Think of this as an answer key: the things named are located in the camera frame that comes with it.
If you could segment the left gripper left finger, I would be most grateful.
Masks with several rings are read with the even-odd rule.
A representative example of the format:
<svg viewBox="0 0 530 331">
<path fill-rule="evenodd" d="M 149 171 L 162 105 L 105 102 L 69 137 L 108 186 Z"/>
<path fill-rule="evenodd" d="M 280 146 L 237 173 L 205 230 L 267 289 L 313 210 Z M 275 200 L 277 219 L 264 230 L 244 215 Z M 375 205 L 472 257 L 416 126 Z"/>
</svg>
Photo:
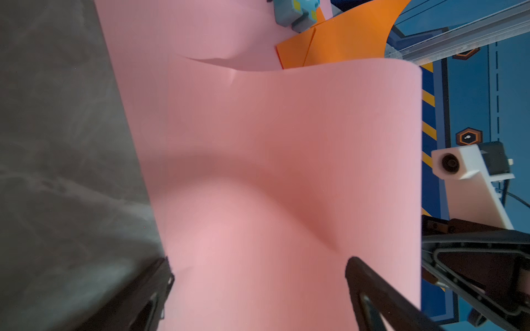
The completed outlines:
<svg viewBox="0 0 530 331">
<path fill-rule="evenodd" d="M 156 331 L 173 284 L 168 258 L 156 259 L 77 329 Z"/>
</svg>

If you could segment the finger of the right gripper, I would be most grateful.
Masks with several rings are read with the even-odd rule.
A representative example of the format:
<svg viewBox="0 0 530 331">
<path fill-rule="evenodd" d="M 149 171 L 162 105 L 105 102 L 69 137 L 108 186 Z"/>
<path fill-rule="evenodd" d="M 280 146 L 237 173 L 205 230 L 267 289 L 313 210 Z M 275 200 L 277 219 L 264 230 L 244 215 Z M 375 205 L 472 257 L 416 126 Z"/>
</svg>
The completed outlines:
<svg viewBox="0 0 530 331">
<path fill-rule="evenodd" d="M 529 235 L 515 230 L 422 239 L 422 267 L 472 307 L 467 321 L 529 329 Z"/>
</svg>

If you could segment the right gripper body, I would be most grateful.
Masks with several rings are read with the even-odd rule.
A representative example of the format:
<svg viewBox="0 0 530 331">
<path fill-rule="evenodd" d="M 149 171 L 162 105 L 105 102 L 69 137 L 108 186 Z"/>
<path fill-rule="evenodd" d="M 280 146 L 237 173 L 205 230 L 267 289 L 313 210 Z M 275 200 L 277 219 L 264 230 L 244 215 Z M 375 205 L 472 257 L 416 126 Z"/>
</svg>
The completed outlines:
<svg viewBox="0 0 530 331">
<path fill-rule="evenodd" d="M 422 248 L 513 248 L 503 229 L 462 219 L 422 216 Z"/>
</svg>

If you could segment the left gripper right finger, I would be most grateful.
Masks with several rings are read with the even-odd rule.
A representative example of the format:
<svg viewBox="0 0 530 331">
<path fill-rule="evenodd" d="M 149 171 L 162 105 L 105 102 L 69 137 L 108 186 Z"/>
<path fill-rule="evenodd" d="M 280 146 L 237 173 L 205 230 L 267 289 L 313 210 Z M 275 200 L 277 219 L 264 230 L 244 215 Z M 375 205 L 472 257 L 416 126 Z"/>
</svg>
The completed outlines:
<svg viewBox="0 0 530 331">
<path fill-rule="evenodd" d="M 358 257 L 345 277 L 359 330 L 441 330 Z"/>
</svg>

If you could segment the pink paper top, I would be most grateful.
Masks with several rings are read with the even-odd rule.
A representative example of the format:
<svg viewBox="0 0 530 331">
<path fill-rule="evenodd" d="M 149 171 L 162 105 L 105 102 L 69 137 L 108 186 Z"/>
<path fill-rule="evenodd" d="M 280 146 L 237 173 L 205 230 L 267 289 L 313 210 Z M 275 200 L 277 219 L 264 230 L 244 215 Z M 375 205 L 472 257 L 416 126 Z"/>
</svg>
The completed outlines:
<svg viewBox="0 0 530 331">
<path fill-rule="evenodd" d="M 422 71 L 169 68 L 166 330 L 356 330 L 359 257 L 420 304 Z"/>
</svg>

